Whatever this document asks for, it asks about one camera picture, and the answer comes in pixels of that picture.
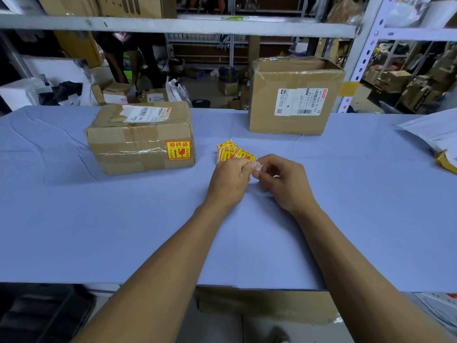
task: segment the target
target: metal shelf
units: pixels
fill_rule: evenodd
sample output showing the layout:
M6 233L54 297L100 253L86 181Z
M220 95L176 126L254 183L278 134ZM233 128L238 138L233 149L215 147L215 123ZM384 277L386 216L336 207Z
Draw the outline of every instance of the metal shelf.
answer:
M383 28L379 37L382 40L457 41L457 29Z
M356 27L297 17L179 15L178 19L0 15L0 29L182 32L354 38Z

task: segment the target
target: left hand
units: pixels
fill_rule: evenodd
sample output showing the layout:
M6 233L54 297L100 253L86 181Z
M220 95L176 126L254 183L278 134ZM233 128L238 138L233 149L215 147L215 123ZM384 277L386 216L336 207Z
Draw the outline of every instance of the left hand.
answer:
M244 158L220 161L209 183L205 203L232 210L243 199L249 176L259 168L260 163Z

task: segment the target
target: right hand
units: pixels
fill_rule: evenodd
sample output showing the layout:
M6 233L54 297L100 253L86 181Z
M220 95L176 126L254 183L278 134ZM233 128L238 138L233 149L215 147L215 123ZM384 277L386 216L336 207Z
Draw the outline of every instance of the right hand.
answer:
M296 215L307 208L318 207L303 165L274 154L257 161L263 166L252 173L253 177L274 195L283 209Z

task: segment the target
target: blue table surface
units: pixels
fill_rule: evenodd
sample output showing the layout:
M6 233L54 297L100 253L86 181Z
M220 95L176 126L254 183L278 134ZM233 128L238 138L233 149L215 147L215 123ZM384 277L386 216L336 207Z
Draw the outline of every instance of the blue table surface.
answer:
M323 135L300 136L251 133L244 111L193 109L194 167L107 176L83 135L97 111L0 118L0 281L124 282L203 201L216 145L231 138L304 164L321 207L400 291L457 291L457 176L396 127L416 116L333 113ZM325 289L297 224L251 182L198 283Z

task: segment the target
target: white paper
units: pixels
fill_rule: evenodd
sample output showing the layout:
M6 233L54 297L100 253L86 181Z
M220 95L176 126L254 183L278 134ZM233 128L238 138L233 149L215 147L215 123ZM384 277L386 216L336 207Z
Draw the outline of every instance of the white paper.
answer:
M436 152L446 150L447 160L457 167L457 108L432 113L399 127L422 138Z
M278 89L276 116L318 116L327 97L325 88Z
M148 102L164 102L163 93L152 93L148 94Z
M161 122L168 119L171 108L123 106L121 115L127 118L124 122Z

